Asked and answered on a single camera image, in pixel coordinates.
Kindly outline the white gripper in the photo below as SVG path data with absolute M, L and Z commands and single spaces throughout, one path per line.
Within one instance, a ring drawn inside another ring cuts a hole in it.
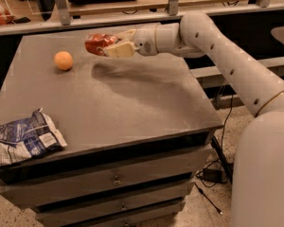
M 132 57 L 136 51 L 143 56 L 157 55 L 156 48 L 156 29 L 157 25 L 142 26 L 116 33 L 116 38 L 120 41 L 103 48 L 107 57 L 128 58 Z

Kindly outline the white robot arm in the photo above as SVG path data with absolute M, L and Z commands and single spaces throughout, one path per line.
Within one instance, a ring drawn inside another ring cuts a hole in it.
M 161 52 L 205 53 L 255 117 L 236 150 L 231 227 L 284 227 L 284 80 L 226 38 L 207 14 L 190 11 L 178 26 L 144 26 L 118 33 L 108 57 Z

